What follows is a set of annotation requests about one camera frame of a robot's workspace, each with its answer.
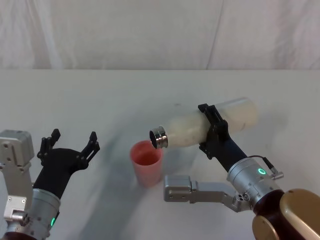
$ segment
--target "plastic cup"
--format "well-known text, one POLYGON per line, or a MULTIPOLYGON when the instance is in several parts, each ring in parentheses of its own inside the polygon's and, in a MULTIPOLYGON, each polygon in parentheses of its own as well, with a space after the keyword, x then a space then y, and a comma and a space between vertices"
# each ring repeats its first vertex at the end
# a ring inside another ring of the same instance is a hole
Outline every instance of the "plastic cup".
POLYGON ((150 140, 133 145, 130 158, 140 185, 150 188, 161 180, 163 155, 163 150, 154 148, 150 140))

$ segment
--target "cable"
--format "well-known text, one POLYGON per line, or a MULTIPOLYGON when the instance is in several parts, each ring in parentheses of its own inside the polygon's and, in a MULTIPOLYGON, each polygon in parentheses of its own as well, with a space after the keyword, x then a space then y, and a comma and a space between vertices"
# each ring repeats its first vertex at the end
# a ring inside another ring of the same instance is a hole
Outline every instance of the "cable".
POLYGON ((270 170, 274 168, 272 163, 265 156, 252 155, 252 156, 249 156, 248 158, 261 158, 270 170))

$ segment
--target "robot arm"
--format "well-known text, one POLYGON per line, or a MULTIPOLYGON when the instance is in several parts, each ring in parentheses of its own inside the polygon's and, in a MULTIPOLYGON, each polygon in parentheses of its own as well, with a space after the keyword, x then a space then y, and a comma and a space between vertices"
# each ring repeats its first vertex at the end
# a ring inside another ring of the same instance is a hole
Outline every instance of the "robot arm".
POLYGON ((4 239, 44 240, 49 237, 71 175, 86 169, 100 149, 95 132, 91 133, 81 152, 68 148, 53 149, 59 137, 60 132, 55 129, 51 137, 42 138, 37 156, 43 168, 32 184, 29 167, 34 150, 30 134, 14 130, 0 133, 0 170, 8 191, 4 239))
POLYGON ((228 123, 214 105, 202 104, 198 108, 210 123, 206 141, 199 148, 208 159, 220 162, 234 188, 193 181, 189 176, 166 176, 164 200, 222 203, 235 212, 252 210, 256 215, 252 230, 259 240, 320 240, 320 197, 304 189, 284 193, 275 183, 284 176, 282 172, 261 157, 272 172, 269 175, 254 159, 260 156, 247 157, 231 139, 228 123))

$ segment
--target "green led light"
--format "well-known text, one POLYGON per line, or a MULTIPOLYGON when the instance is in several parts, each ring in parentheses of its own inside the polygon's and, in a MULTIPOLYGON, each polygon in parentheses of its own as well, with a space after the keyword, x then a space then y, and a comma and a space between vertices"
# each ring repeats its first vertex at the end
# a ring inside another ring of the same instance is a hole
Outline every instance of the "green led light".
POLYGON ((259 172, 260 174, 263 174, 263 175, 267 174, 266 171, 263 170, 262 168, 259 168, 259 169, 258 169, 258 172, 259 172))
POLYGON ((55 219, 55 218, 52 218, 52 220, 51 220, 51 227, 55 224, 55 221, 56 221, 56 219, 55 219))

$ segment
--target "tabletop surface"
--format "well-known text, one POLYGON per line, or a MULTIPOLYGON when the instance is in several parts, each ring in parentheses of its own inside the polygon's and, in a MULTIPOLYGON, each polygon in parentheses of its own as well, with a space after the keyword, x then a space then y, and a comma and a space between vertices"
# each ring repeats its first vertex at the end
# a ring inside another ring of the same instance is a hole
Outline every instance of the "tabletop surface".
MULTIPOLYGON (((163 184, 137 184, 131 146, 149 130, 199 104, 249 97, 259 122, 232 135, 248 155, 262 155, 283 171, 284 191, 320 194, 320 71, 0 71, 0 131, 25 130, 38 152, 42 137, 61 132, 56 148, 80 151, 96 131, 101 150, 89 168, 75 173, 62 196, 51 240, 254 239, 254 214, 219 203, 163 201, 163 184)), ((36 180, 40 160, 30 169, 36 180)), ((165 149, 164 174, 203 182, 227 182, 215 159, 198 146, 165 149)), ((0 174, 0 214, 7 199, 0 174)), ((0 235, 6 229, 0 222, 0 235)))

